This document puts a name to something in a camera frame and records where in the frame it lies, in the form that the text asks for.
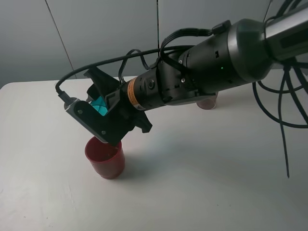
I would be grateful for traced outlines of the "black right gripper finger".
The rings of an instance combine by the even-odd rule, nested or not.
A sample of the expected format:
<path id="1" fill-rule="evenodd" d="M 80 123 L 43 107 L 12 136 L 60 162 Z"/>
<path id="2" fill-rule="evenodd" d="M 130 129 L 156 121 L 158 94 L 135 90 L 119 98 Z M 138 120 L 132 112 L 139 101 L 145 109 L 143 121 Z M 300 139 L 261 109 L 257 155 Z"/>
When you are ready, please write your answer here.
<path id="1" fill-rule="evenodd" d="M 145 113 L 135 113 L 131 116 L 131 130 L 138 127 L 142 130 L 142 133 L 150 132 L 152 124 Z"/>

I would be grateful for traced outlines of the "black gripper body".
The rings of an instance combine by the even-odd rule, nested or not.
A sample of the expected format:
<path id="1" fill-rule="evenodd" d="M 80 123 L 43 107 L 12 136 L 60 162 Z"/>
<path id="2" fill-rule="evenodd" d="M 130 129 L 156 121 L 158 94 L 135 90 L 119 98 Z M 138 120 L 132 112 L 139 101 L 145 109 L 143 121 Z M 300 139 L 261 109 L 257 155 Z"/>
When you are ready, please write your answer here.
<path id="1" fill-rule="evenodd" d="M 129 105 L 126 102 L 123 91 L 117 88 L 117 90 L 109 93 L 106 96 L 101 96 L 104 99 L 105 105 L 108 109 L 107 114 L 114 114 L 118 117 L 124 119 L 124 121 L 131 124 L 131 110 L 129 109 Z M 99 96 L 89 96 L 88 101 L 89 104 L 92 100 L 98 99 Z"/>

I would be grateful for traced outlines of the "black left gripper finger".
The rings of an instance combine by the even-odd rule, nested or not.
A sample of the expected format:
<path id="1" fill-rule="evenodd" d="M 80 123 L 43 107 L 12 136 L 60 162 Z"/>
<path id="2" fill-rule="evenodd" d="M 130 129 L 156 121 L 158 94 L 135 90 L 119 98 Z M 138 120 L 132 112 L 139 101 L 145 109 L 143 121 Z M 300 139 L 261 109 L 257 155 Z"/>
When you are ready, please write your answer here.
<path id="1" fill-rule="evenodd" d="M 84 76 L 90 78 L 93 82 L 87 90 L 89 96 L 106 96 L 119 87 L 117 79 L 97 67 L 90 68 L 84 73 Z"/>

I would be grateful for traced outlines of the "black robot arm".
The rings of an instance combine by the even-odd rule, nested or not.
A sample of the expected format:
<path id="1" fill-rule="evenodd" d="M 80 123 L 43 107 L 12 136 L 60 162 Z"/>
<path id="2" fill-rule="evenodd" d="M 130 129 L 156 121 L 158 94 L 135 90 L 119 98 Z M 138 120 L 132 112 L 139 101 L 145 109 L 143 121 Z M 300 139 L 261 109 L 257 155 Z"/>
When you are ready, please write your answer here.
<path id="1" fill-rule="evenodd" d="M 77 113 L 92 134 L 107 142 L 121 139 L 135 127 L 147 133 L 152 124 L 146 111 L 258 84 L 274 63 L 283 66 L 282 85 L 297 103 L 289 72 L 294 69 L 301 88 L 307 89 L 302 70 L 308 65 L 296 60 L 307 51 L 308 6 L 287 0 L 263 23 L 243 19 L 235 24 L 225 21 L 210 30 L 187 28 L 172 33 L 163 41 L 157 61 L 130 81 L 90 68 L 85 76 L 93 84 L 87 93 L 93 100 L 101 99 L 107 111 L 101 114 L 87 103 Z"/>

